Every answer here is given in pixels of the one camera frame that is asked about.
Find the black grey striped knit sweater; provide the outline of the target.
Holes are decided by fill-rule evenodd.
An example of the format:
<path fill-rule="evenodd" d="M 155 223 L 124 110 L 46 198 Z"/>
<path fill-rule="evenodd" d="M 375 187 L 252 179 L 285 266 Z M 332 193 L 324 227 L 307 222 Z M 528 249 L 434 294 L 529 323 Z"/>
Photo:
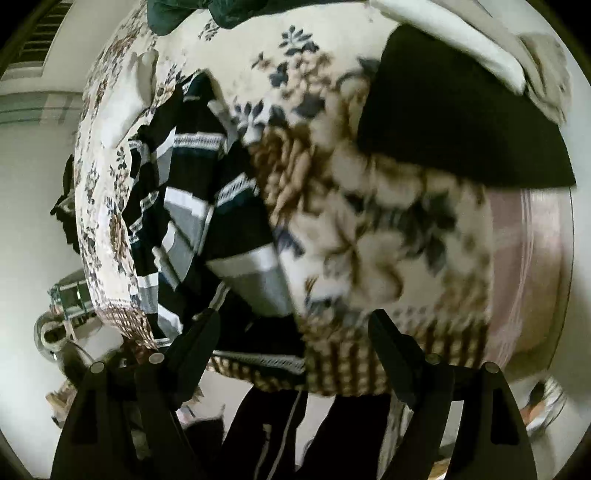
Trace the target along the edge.
<path fill-rule="evenodd" d="M 215 355 L 303 374 L 304 341 L 262 192 L 207 74 L 178 83 L 129 149 L 122 217 L 157 346 L 212 310 L 221 319 Z"/>

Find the round grey floor appliance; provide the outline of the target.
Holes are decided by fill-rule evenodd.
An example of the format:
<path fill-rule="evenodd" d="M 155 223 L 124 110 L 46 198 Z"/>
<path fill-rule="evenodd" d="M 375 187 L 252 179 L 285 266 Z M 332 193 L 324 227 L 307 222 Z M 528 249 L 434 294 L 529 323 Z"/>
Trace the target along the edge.
<path fill-rule="evenodd" d="M 63 318 L 51 312 L 45 312 L 36 320 L 33 339 L 37 351 L 52 363 L 63 360 L 63 354 L 71 343 Z"/>

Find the pink bed mattress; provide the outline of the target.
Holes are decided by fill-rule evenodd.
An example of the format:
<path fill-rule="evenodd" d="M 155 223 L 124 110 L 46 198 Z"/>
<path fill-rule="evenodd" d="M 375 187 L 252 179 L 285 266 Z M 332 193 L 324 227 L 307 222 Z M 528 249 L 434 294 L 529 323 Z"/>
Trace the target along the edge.
<path fill-rule="evenodd" d="M 502 367 L 531 356 L 549 366 L 572 278 L 574 221 L 568 190 L 488 192 L 494 223 L 494 289 L 487 356 Z"/>

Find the floral fleece bed blanket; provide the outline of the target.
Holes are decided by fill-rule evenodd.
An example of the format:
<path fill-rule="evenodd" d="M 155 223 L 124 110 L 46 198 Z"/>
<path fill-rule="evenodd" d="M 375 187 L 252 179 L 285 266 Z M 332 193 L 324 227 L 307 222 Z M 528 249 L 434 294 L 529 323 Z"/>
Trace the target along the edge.
<path fill-rule="evenodd" d="M 370 312 L 384 309 L 427 352 L 464 367 L 484 361 L 493 284 L 493 221 L 484 189 L 452 175 L 362 153 L 356 136 L 380 54 L 397 25 L 369 6 L 337 3 L 252 18 L 226 30 L 191 13 L 165 36 L 135 4 L 94 62 L 75 148 L 80 255 L 99 317 L 148 348 L 122 213 L 130 140 L 175 86 L 211 79 L 249 153 L 304 341 L 291 375 L 213 353 L 211 369 L 264 389 L 380 394 Z M 152 103 L 118 146 L 98 136 L 99 108 L 131 54 L 158 52 Z"/>

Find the white folded cloth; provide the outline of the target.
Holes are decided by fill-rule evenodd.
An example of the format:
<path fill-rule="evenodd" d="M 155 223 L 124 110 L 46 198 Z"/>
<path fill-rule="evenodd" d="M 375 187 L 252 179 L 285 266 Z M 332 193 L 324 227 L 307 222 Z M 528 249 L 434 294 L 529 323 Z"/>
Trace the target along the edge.
<path fill-rule="evenodd" d="M 157 60 L 155 49 L 140 55 L 133 52 L 121 69 L 97 117 L 98 136 L 104 148 L 118 146 L 139 116 L 150 107 Z"/>

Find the black folded garment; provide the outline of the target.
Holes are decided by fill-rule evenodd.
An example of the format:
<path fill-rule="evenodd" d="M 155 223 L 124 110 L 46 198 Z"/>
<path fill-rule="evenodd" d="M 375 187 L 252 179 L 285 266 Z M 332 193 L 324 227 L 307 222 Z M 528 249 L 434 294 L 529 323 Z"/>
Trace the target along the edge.
<path fill-rule="evenodd" d="M 388 39 L 356 142 L 489 187 L 576 184 L 559 127 L 476 60 L 409 25 Z"/>

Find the beige cloth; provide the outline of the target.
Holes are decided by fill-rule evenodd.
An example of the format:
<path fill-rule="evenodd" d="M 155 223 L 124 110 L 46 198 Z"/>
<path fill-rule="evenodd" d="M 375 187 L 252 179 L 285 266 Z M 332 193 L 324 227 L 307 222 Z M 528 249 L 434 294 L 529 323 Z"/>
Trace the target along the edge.
<path fill-rule="evenodd" d="M 511 54 L 525 72 L 526 92 L 531 101 L 552 122 L 566 122 L 572 100 L 571 79 L 566 55 L 557 40 L 541 33 L 514 34 L 477 1 L 443 0 L 436 4 Z"/>

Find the cream white pillow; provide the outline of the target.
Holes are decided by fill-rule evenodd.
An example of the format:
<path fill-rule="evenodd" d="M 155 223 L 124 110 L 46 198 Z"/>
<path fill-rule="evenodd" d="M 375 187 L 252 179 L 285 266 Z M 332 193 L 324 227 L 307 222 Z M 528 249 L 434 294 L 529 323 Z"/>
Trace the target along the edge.
<path fill-rule="evenodd" d="M 524 93 L 526 78 L 518 60 L 455 13 L 432 1 L 370 1 L 370 6 L 469 55 L 511 92 Z"/>

